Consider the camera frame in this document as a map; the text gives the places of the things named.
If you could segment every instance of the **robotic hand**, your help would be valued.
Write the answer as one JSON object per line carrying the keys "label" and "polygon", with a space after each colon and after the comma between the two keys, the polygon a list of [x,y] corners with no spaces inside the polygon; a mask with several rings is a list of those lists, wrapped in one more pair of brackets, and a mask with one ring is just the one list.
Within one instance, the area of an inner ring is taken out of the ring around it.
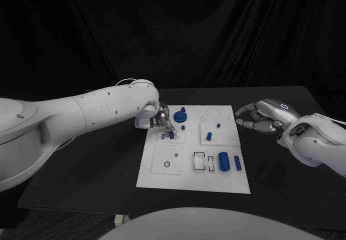
{"label": "robotic hand", "polygon": [[168,107],[144,79],[47,101],[0,98],[0,191],[34,174],[76,136],[132,117],[137,128],[177,133]]}
{"label": "robotic hand", "polygon": [[346,125],[344,122],[318,113],[301,117],[292,107],[275,99],[245,105],[235,116],[248,111],[255,122],[236,119],[240,126],[263,134],[273,134],[281,128],[276,143],[292,156],[310,167],[325,164],[346,177],[346,130],[333,121]]}

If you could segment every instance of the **black table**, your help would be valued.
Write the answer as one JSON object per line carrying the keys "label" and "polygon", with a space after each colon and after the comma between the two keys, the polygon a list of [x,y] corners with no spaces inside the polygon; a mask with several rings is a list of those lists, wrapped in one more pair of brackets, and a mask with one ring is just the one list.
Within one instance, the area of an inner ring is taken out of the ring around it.
{"label": "black table", "polygon": [[[265,98],[291,105],[301,116],[324,114],[301,86],[160,89],[168,105],[232,105]],[[20,208],[126,215],[206,207],[245,212],[295,227],[346,230],[346,178],[327,166],[305,166],[276,144],[276,136],[237,126],[250,194],[137,188],[147,130],[134,120],[76,137],[33,176]]]}

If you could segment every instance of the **white board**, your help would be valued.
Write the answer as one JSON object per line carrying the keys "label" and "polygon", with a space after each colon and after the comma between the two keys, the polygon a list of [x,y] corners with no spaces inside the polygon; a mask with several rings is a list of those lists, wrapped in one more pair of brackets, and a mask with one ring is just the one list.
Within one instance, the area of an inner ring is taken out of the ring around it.
{"label": "white board", "polygon": [[[174,113],[180,111],[181,107],[186,109],[187,119],[177,123]],[[170,121],[178,131],[178,137],[162,139],[164,127],[154,127],[147,130],[135,186],[138,188],[249,194],[250,189],[232,106],[168,105],[168,110]],[[210,130],[213,131],[213,141],[206,140],[204,142],[201,138],[206,138],[206,131]],[[194,169],[194,152],[204,153],[204,170]],[[227,153],[229,171],[220,171],[220,152]],[[240,170],[236,170],[235,156],[239,158]],[[213,159],[214,171],[209,171],[209,157]]]}

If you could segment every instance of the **blue cylinder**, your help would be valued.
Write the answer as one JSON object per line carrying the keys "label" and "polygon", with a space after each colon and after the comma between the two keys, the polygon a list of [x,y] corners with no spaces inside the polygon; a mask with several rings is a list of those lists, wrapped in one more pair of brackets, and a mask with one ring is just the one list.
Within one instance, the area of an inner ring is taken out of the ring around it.
{"label": "blue cylinder", "polygon": [[220,152],[217,154],[217,160],[219,160],[219,168],[220,171],[229,171],[230,170],[230,166],[229,166],[229,155],[226,152]]}
{"label": "blue cylinder", "polygon": [[206,135],[206,140],[210,141],[212,140],[212,133],[209,132]]}
{"label": "blue cylinder", "polygon": [[177,111],[177,112],[174,113],[173,118],[174,118],[174,121],[175,121],[177,123],[183,123],[183,122],[186,121],[186,119],[187,119],[187,115],[186,115],[186,113],[184,113],[183,111]]}
{"label": "blue cylinder", "polygon": [[239,156],[233,156],[233,161],[235,161],[236,170],[240,171],[242,165],[240,165],[240,161],[239,161]]}

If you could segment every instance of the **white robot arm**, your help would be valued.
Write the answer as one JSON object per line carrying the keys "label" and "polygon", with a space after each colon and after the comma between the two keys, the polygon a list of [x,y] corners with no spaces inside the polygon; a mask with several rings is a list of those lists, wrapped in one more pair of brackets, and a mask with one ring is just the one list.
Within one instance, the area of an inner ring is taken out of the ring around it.
{"label": "white robot arm", "polygon": [[132,117],[137,128],[177,133],[168,114],[144,79],[47,101],[0,98],[0,191],[34,174],[67,140]]}
{"label": "white robot arm", "polygon": [[318,113],[301,117],[292,107],[275,99],[248,104],[235,115],[246,111],[255,122],[236,119],[239,125],[263,134],[272,134],[282,128],[276,143],[289,150],[301,163],[310,167],[325,164],[346,177],[346,130],[333,121],[344,122]]}

